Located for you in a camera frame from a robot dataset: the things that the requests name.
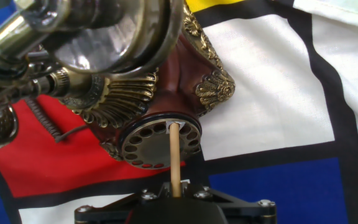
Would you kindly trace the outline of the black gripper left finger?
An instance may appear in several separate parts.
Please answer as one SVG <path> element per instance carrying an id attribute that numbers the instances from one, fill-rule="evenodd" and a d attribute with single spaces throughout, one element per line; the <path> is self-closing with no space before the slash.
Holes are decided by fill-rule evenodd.
<path id="1" fill-rule="evenodd" d="M 75 210 L 75 224 L 125 223 L 132 209 L 137 206 L 171 196 L 171 183 L 164 182 L 161 187 L 143 189 L 104 207 L 83 205 Z"/>

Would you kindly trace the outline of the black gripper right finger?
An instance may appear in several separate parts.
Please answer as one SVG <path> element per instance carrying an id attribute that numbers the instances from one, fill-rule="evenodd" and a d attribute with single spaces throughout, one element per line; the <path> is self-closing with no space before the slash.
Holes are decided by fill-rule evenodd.
<path id="1" fill-rule="evenodd" d="M 276 203 L 267 199 L 247 202 L 200 184 L 182 182 L 182 196 L 212 202 L 222 211 L 228 223 L 277 224 Z"/>

